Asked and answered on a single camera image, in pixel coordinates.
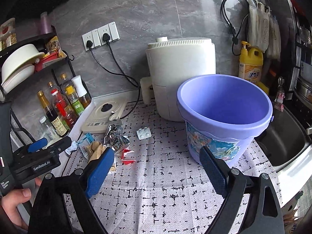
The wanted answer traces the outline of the person's left hand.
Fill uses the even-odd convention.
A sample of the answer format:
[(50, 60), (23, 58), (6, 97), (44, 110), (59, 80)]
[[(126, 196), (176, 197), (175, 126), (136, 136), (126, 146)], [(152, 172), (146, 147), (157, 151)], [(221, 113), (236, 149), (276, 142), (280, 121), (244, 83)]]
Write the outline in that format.
[(30, 188), (14, 189), (1, 198), (1, 206), (12, 224), (19, 233), (27, 233), (28, 225), (22, 219), (17, 206), (30, 201), (32, 192)]

